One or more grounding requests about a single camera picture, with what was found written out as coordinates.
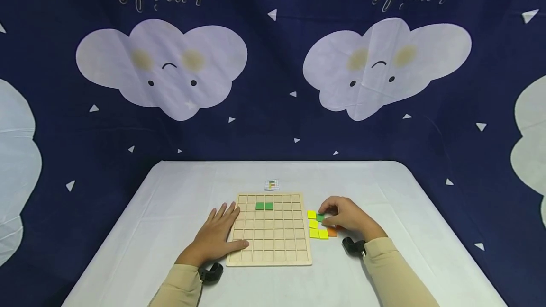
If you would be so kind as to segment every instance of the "navy blue backdrop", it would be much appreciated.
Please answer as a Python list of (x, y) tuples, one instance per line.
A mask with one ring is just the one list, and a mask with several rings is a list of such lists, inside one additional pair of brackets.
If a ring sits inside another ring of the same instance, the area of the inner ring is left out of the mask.
[[(0, 78), (32, 108), (43, 162), (22, 210), (22, 243), (0, 267), (0, 304), (60, 306), (159, 160), (397, 160), (506, 303), (543, 306), (545, 193), (518, 177), (510, 154), (521, 138), (518, 96), (546, 74), (546, 19), (539, 11), (525, 23), (521, 14), (546, 0), (386, 1), (0, 0)], [(470, 55), (364, 120), (326, 109), (302, 71), (309, 50), (335, 31), (363, 35), (390, 17), (410, 30), (463, 27)], [(83, 76), (76, 49), (86, 35), (102, 28), (129, 35), (147, 19), (183, 33), (234, 31), (248, 58), (227, 98), (178, 121)]]

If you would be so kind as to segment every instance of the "white triangle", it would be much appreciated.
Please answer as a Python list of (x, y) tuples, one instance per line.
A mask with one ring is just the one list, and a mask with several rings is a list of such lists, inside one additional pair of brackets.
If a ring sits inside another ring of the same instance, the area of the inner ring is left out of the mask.
[(487, 124), (482, 124), (482, 123), (478, 122), (478, 123), (476, 123), (476, 126), (478, 126), (479, 130), (482, 132), (485, 129), (485, 127), (487, 126)]
[(74, 187), (74, 183), (76, 181), (71, 181), (69, 182), (66, 186), (67, 186), (67, 189), (68, 189), (68, 192), (72, 192), (72, 188)]
[(272, 10), (272, 12), (267, 13), (267, 15), (272, 17), (274, 21), (277, 21), (277, 9)]
[(533, 19), (533, 17), (538, 13), (538, 9), (534, 9), (534, 10), (530, 10), (528, 12), (524, 12), (521, 14), (521, 16), (523, 17), (523, 21), (525, 22), (525, 24), (527, 24), (528, 22), (531, 22), (531, 19)]

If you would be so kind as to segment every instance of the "colored tile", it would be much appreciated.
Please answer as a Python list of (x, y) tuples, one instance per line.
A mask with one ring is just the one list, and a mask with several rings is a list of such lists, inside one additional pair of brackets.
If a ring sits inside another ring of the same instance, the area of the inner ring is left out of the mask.
[(309, 229), (310, 238), (319, 238), (319, 231), (317, 229)]
[(328, 230), (319, 230), (318, 236), (320, 239), (328, 239)]
[(337, 231), (334, 228), (326, 228), (330, 237), (337, 237)]

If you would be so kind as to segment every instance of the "white tablecloth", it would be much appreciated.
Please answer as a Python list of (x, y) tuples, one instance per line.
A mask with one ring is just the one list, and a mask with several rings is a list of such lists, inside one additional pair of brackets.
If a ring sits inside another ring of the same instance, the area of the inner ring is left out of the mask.
[[(505, 307), (410, 171), (392, 161), (161, 162), (150, 171), (63, 304), (145, 307), (213, 207), (240, 192), (302, 192), (317, 210), (330, 195), (363, 207), (394, 240), (442, 307)], [(308, 267), (225, 267), (200, 307), (379, 307), (362, 260), (341, 240), (311, 240)]]

